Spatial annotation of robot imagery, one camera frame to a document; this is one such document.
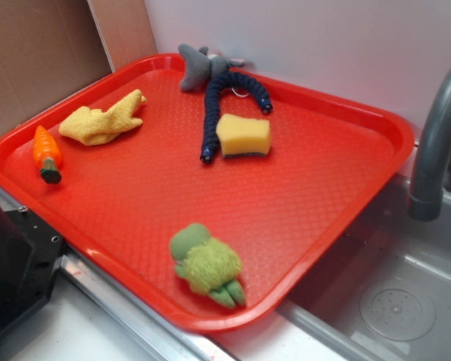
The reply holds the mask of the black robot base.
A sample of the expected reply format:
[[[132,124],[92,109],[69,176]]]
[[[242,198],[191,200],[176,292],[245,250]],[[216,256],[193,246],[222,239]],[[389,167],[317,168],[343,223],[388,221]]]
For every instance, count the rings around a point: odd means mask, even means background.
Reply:
[[[0,338],[49,302],[63,249],[36,213],[0,206]]]

